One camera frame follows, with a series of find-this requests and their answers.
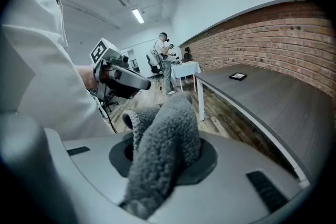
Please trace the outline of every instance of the gray pants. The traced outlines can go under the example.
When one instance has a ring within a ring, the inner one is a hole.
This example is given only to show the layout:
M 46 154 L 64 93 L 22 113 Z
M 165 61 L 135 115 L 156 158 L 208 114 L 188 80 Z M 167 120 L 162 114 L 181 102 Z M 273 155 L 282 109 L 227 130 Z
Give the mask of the gray pants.
M 161 61 L 160 68 L 163 71 L 164 88 L 167 94 L 173 90 L 173 85 L 171 82 L 172 62 L 171 61 Z

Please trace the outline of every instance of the ceiling light fixture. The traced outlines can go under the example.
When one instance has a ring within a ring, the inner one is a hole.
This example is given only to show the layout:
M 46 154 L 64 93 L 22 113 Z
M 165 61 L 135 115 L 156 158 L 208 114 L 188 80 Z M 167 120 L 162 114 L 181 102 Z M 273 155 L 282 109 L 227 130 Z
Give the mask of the ceiling light fixture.
M 143 21 L 141 15 L 140 15 L 140 12 L 138 11 L 138 9 L 134 9 L 134 10 L 132 10 L 132 13 L 133 13 L 133 14 L 135 15 L 135 17 L 138 19 L 138 21 L 139 21 L 140 24 L 143 24 L 143 23 L 144 23 L 144 21 Z

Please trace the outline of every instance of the white tablecloth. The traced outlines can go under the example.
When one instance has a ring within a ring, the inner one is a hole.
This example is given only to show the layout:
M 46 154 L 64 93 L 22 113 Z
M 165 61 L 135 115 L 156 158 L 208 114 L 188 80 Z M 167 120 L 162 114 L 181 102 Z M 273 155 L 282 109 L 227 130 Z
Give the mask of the white tablecloth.
M 185 62 L 177 66 L 172 66 L 172 78 L 177 79 L 195 73 L 201 73 L 201 68 L 198 62 Z

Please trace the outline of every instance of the black rubber pad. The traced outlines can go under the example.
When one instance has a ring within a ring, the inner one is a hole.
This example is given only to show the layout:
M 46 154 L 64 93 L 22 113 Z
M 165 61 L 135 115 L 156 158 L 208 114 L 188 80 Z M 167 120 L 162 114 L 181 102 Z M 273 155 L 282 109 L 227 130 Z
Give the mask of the black rubber pad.
M 275 185 L 266 177 L 261 171 L 255 171 L 246 174 L 254 186 L 256 192 L 267 206 L 270 213 L 278 210 L 285 205 L 288 200 L 286 197 L 276 188 Z
M 69 156 L 73 156 L 73 155 L 77 155 L 86 151 L 90 151 L 91 149 L 89 149 L 87 146 L 81 146 L 81 147 L 77 147 L 77 148 L 73 148 L 71 150 L 67 150 Z
M 176 185 L 197 184 L 206 178 L 217 165 L 217 152 L 208 141 L 201 138 L 199 160 L 180 172 Z M 133 136 L 116 144 L 110 151 L 109 158 L 113 167 L 122 177 L 127 177 L 133 161 Z

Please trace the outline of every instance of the fluffy gray cloth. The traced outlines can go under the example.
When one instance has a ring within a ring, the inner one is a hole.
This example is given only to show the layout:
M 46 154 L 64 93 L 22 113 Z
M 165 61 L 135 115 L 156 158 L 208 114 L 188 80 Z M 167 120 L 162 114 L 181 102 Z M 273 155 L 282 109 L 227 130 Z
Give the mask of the fluffy gray cloth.
M 133 156 L 120 206 L 142 219 L 163 204 L 179 172 L 200 156 L 201 140 L 191 100 L 185 92 L 170 97 L 143 133 Z
M 133 155 L 138 151 L 144 131 L 152 124 L 160 108 L 161 105 L 157 104 L 151 108 L 126 110 L 122 116 L 126 126 L 133 130 Z

